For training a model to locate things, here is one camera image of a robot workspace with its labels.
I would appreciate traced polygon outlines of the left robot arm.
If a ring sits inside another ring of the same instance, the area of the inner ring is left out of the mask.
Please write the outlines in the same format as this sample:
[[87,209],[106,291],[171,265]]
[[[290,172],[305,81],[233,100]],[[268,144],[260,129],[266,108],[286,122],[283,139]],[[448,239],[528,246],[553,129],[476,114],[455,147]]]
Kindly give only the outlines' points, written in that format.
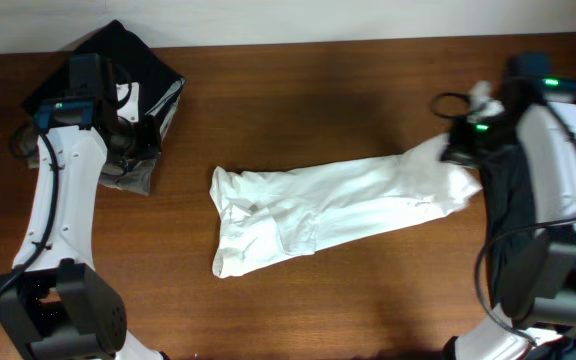
[[38,179],[25,238],[0,274],[0,324],[24,359],[163,359],[129,332],[124,302],[92,255],[104,166],[129,172],[158,156],[160,127],[121,65],[83,54],[66,69],[67,87],[33,115]]

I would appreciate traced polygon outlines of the white t-shirt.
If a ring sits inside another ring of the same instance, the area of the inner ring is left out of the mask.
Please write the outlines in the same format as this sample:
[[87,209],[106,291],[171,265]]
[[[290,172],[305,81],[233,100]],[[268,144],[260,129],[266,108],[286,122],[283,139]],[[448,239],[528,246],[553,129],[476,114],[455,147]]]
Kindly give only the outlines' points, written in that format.
[[440,161],[446,135],[399,155],[285,172],[214,170],[220,218],[212,264],[238,277],[291,258],[444,218],[481,190],[462,166]]

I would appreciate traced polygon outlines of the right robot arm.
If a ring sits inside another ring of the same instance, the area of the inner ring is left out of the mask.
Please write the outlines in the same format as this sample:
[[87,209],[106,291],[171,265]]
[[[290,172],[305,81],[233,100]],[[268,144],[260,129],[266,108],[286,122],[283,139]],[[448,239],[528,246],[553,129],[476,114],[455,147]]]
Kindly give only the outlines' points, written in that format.
[[576,80],[543,53],[511,58],[452,117],[442,160],[479,171],[486,240],[474,266],[486,317],[446,359],[576,359]]

